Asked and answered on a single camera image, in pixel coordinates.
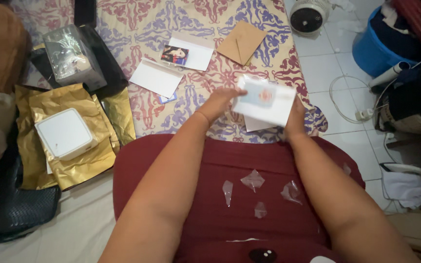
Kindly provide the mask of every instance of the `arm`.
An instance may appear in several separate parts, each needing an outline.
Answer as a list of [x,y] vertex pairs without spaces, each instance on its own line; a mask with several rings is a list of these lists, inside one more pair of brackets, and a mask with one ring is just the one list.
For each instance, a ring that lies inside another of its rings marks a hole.
[[215,90],[183,124],[134,190],[100,263],[173,260],[193,203],[206,132],[230,99],[245,93],[228,88]]
[[285,134],[333,249],[351,263],[419,263],[375,201],[307,136],[304,118],[305,108],[296,98]]

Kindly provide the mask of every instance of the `lap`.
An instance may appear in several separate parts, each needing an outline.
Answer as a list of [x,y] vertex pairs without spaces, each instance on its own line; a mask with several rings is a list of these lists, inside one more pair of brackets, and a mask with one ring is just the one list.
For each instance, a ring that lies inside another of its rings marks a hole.
[[[113,201],[118,218],[132,192],[170,134],[149,135],[123,147],[114,166]],[[314,140],[340,166],[347,164],[351,176],[364,188],[358,167],[345,152],[321,139]],[[252,189],[240,179],[256,169],[266,180]],[[227,207],[224,182],[233,183],[231,204]],[[284,200],[284,185],[294,181],[302,194],[302,205]],[[264,218],[254,216],[254,207],[263,202]],[[248,238],[304,238],[327,244],[328,236],[309,203],[295,167],[291,148],[285,143],[245,144],[208,139],[202,157],[199,181],[188,218],[183,226],[182,244],[199,241],[230,241]]]

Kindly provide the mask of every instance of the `blue bucket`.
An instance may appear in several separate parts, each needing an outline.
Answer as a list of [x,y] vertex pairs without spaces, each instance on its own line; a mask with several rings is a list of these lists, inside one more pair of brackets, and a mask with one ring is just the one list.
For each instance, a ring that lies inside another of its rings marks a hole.
[[352,46],[352,54],[357,65],[375,78],[401,61],[405,61],[411,66],[417,64],[416,61],[403,58],[390,51],[378,39],[375,31],[371,28],[370,21],[380,9],[381,7],[378,7],[373,11],[368,19],[366,31],[355,38]]

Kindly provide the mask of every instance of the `person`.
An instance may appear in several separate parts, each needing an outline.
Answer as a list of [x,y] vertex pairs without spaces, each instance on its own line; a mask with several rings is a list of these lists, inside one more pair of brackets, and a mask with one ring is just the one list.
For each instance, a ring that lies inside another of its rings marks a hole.
[[163,49],[162,60],[170,63],[184,65],[189,50],[179,47],[166,45]]
[[[288,143],[206,139],[229,101],[244,94],[214,90],[175,135],[123,147],[114,166],[117,222],[100,263],[420,262],[362,188],[355,162],[307,135],[298,97],[285,126]],[[256,193],[238,182],[253,168],[265,179]],[[233,183],[229,207],[225,180]],[[303,192],[290,188],[300,204],[279,193],[290,181]],[[257,200],[263,218],[252,213]]]

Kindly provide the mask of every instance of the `hand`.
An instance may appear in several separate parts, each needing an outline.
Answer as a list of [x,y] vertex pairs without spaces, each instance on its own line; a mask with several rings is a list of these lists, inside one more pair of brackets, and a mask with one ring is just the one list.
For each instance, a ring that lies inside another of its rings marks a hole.
[[197,110],[203,114],[212,125],[227,110],[230,100],[248,92],[242,89],[219,88],[210,94],[209,99]]
[[285,125],[285,138],[290,141],[299,136],[307,135],[305,131],[305,107],[297,95],[290,110],[289,119]]

